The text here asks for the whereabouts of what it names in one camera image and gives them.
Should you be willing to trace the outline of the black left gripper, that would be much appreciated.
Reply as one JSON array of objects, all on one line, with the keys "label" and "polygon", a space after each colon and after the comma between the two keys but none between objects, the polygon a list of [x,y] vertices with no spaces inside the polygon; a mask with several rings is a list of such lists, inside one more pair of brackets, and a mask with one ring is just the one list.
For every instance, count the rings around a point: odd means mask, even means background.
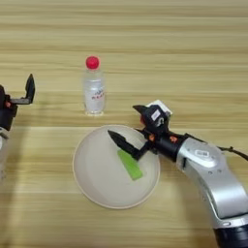
[{"label": "black left gripper", "polygon": [[7,131],[11,130],[13,119],[16,117],[17,105],[31,105],[35,96],[35,81],[33,75],[28,77],[25,85],[26,95],[19,99],[4,101],[0,107],[0,127]]}]

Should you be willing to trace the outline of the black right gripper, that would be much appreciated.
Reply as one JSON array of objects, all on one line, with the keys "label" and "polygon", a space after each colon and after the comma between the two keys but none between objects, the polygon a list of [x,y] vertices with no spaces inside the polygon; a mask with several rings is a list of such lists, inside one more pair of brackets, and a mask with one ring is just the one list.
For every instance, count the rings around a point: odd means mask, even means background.
[{"label": "black right gripper", "polygon": [[[140,115],[143,115],[146,112],[147,107],[143,105],[135,105],[133,106],[133,109],[135,109]],[[152,134],[146,129],[143,129],[140,132],[147,139],[147,142],[141,149],[138,149],[127,142],[122,135],[108,130],[108,134],[114,143],[136,161],[138,161],[148,150],[151,150],[152,152],[162,154],[175,162],[180,147],[188,138],[186,135],[179,135],[173,132],[164,132],[161,135]]]}]

